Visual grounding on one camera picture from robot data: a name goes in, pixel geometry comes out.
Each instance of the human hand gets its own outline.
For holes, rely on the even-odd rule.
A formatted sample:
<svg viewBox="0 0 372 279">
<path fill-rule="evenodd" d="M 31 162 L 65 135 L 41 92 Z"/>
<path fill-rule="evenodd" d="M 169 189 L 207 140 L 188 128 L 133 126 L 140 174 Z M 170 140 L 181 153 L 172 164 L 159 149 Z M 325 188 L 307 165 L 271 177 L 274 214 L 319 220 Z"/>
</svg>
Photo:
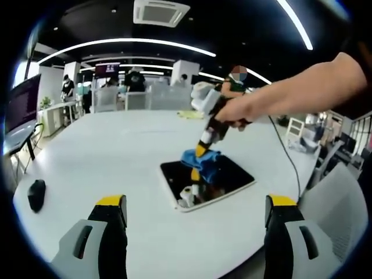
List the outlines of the human hand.
<svg viewBox="0 0 372 279">
<path fill-rule="evenodd" d="M 228 101 L 226 106 L 216 115 L 215 119 L 219 122 L 229 122 L 232 127 L 243 131 L 249 123 L 249 105 L 246 97 L 245 95 Z"/>
</svg>

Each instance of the black screen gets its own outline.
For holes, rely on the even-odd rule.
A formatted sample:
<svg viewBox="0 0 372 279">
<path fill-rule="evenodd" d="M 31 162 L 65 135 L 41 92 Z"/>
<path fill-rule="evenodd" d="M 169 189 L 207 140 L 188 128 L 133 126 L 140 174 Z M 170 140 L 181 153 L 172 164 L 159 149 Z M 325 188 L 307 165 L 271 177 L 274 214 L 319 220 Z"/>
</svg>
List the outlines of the black screen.
<svg viewBox="0 0 372 279">
<path fill-rule="evenodd" d="M 195 205 L 211 201 L 230 192 L 234 192 L 252 182 L 254 178 L 244 169 L 226 156 L 220 156 L 216 162 L 218 169 L 213 184 L 206 185 L 200 196 L 195 199 Z M 176 200 L 180 199 L 181 191 L 192 185 L 191 168 L 180 161 L 163 163 L 160 165 Z"/>
<path fill-rule="evenodd" d="M 119 64 L 95 66 L 95 78 L 119 78 Z"/>
<path fill-rule="evenodd" d="M 36 119 L 40 76 L 38 74 L 35 77 L 25 80 L 10 91 L 10 101 L 6 108 L 5 116 L 6 133 L 26 122 Z"/>
<path fill-rule="evenodd" d="M 341 133 L 340 139 L 345 143 L 343 149 L 347 150 L 350 153 L 353 153 L 356 145 L 356 140 L 345 133 Z"/>
</svg>

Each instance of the human arm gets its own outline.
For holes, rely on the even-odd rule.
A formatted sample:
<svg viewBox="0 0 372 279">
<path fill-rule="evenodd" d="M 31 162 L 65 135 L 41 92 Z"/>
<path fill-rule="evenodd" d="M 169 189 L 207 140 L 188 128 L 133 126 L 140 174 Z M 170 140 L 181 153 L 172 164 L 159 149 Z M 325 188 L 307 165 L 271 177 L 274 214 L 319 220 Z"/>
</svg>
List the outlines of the human arm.
<svg viewBox="0 0 372 279">
<path fill-rule="evenodd" d="M 75 88 L 75 85 L 74 85 L 74 82 L 70 82 L 70 91 L 69 93 L 67 94 L 67 97 L 71 97 L 73 95 L 73 92 L 74 92 L 74 88 Z"/>
<path fill-rule="evenodd" d="M 366 87 L 366 76 L 357 61 L 340 52 L 331 62 L 316 64 L 294 77 L 231 100 L 217 118 L 253 121 L 262 115 L 326 111 Z"/>
</svg>

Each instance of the yellow paper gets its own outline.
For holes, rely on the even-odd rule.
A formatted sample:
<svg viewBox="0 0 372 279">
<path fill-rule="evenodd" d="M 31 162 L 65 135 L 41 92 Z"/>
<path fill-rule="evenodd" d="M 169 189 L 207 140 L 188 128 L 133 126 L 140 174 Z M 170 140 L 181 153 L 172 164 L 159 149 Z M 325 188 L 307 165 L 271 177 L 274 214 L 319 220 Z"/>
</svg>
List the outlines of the yellow paper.
<svg viewBox="0 0 372 279">
<path fill-rule="evenodd" d="M 177 112 L 177 114 L 180 117 L 186 118 L 186 119 L 203 119 L 204 118 L 203 113 L 196 112 L 196 111 L 193 111 L 193 110 L 180 110 L 179 112 Z"/>
</svg>

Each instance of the white pillar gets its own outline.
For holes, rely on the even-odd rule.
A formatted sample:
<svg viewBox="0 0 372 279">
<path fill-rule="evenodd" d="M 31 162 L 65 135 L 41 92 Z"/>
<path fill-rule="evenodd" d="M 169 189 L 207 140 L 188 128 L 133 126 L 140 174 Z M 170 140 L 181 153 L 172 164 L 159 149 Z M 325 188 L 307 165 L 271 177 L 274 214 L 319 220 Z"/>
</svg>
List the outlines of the white pillar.
<svg viewBox="0 0 372 279">
<path fill-rule="evenodd" d="M 65 69 L 63 70 L 63 75 L 68 74 L 69 78 L 74 81 L 77 81 L 77 74 L 80 71 L 80 63 L 71 62 L 65 65 Z"/>
<path fill-rule="evenodd" d="M 191 85 L 192 76 L 199 75 L 200 65 L 197 63 L 179 60 L 173 65 L 170 84 L 174 84 L 183 74 L 187 75 L 186 85 Z"/>
<path fill-rule="evenodd" d="M 346 135 L 351 135 L 351 133 L 352 133 L 352 130 L 351 130 L 352 124 L 353 124 L 353 120 L 351 120 L 350 118 L 344 117 L 342 119 L 341 132 L 342 133 L 345 133 Z"/>
<path fill-rule="evenodd" d="M 40 66 L 39 73 L 41 78 L 37 103 L 44 97 L 49 97 L 54 105 L 60 103 L 63 69 Z"/>
</svg>

